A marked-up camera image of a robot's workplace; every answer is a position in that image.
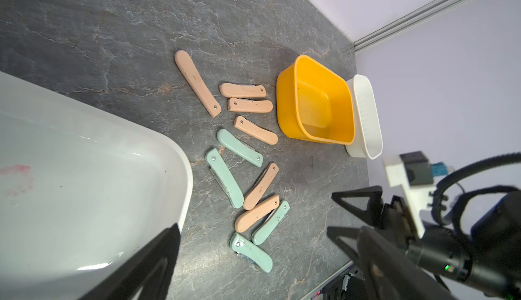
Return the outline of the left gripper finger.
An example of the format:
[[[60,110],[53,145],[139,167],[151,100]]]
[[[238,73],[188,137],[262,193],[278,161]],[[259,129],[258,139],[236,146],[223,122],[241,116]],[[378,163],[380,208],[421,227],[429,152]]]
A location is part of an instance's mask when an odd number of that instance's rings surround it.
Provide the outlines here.
[[[142,247],[82,299],[165,299],[179,256],[180,229],[175,223]]]

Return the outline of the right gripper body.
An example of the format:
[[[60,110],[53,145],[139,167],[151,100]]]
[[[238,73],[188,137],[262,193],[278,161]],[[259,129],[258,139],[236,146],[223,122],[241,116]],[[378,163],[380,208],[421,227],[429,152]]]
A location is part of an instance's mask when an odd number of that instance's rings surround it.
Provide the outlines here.
[[[400,246],[417,266],[437,276],[445,276],[464,284],[484,284],[488,267],[470,251],[455,230],[434,225],[421,219],[421,212],[433,209],[434,178],[447,176],[443,163],[431,165],[420,152],[406,153],[383,159],[390,187],[401,187],[404,197],[395,197],[391,207],[402,209],[404,223],[396,228]]]

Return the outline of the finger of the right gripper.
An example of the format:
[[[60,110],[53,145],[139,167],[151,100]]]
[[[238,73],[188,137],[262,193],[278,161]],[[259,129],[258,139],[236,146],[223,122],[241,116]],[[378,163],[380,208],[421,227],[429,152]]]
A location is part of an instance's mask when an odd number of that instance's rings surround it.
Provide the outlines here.
[[[405,299],[404,253],[373,228],[327,228],[328,238],[361,269],[367,299]]]
[[[382,194],[382,187],[377,185],[359,190],[337,191],[331,198],[367,225],[378,227],[383,213]]]

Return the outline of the mint knife bottom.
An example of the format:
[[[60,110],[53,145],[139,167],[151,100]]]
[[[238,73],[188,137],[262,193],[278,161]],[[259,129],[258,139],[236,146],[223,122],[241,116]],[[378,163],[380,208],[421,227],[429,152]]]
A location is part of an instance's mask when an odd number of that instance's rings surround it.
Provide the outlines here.
[[[264,272],[270,273],[273,269],[272,258],[243,235],[235,232],[231,237],[229,246],[239,255],[245,256],[256,263]]]

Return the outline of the yellow storage box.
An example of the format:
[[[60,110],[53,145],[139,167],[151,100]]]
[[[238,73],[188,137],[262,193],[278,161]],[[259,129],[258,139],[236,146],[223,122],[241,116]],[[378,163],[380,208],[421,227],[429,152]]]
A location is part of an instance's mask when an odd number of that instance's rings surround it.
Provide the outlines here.
[[[351,145],[354,105],[346,81],[307,55],[300,55],[276,81],[281,131],[302,141]]]

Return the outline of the pink knife top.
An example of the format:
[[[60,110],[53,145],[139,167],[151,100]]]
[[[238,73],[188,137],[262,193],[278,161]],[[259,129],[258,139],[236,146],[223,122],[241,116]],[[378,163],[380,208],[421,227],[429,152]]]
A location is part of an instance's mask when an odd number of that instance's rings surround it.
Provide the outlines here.
[[[225,82],[219,86],[219,91],[223,96],[229,99],[258,99],[267,96],[267,91],[262,85],[244,85]]]

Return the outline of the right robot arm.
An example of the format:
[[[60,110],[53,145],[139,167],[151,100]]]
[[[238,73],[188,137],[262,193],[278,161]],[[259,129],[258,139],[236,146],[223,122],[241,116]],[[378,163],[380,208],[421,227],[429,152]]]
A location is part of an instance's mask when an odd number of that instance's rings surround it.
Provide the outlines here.
[[[328,238],[362,271],[369,299],[452,299],[446,280],[519,299],[520,190],[496,185],[454,202],[446,194],[461,180],[519,163],[519,153],[507,153],[451,171],[421,151],[388,157],[388,183],[403,196],[385,203],[379,186],[335,192],[364,226],[329,227]]]

